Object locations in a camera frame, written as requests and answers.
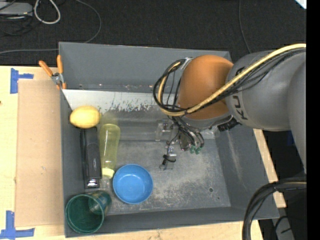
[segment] green cup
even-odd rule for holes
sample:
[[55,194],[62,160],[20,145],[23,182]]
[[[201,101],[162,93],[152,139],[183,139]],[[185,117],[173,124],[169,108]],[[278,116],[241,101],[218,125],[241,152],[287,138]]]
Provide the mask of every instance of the green cup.
[[75,195],[65,206],[66,221],[77,233],[94,233],[102,226],[111,203],[110,195],[102,190]]

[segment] white cable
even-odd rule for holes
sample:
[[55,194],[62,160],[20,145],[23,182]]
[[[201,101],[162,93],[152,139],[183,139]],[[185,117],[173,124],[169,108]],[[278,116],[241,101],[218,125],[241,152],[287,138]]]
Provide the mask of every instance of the white cable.
[[33,7],[34,16],[42,23],[45,23],[45,24],[56,24],[57,22],[60,21],[61,14],[60,14],[60,11],[59,11],[57,5],[55,4],[55,2],[53,0],[49,0],[49,1],[51,2],[51,4],[54,6],[56,12],[58,13],[58,18],[55,21],[44,21],[43,19],[41,19],[37,14],[37,7],[39,5],[40,0],[36,0],[35,1],[34,7]]

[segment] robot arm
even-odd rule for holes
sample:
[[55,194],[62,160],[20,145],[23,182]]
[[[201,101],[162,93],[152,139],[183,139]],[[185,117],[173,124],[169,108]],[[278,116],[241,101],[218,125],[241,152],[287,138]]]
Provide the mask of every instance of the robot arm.
[[[164,104],[164,85],[177,69],[183,73],[173,103]],[[166,115],[194,135],[238,124],[290,130],[307,172],[305,44],[251,53],[235,64],[214,55],[181,59],[157,81],[153,96]]]

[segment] cardboard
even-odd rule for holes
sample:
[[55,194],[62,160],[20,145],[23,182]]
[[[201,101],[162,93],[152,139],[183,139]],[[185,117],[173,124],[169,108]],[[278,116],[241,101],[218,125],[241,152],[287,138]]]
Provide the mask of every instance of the cardboard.
[[15,225],[64,221],[60,93],[48,80],[19,80]]

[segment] yellow lemon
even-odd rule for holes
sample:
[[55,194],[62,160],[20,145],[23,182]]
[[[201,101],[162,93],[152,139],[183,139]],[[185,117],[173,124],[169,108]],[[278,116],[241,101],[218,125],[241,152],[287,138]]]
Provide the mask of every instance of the yellow lemon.
[[95,127],[100,119],[101,114],[99,110],[90,105],[79,106],[70,115],[70,123],[83,129]]

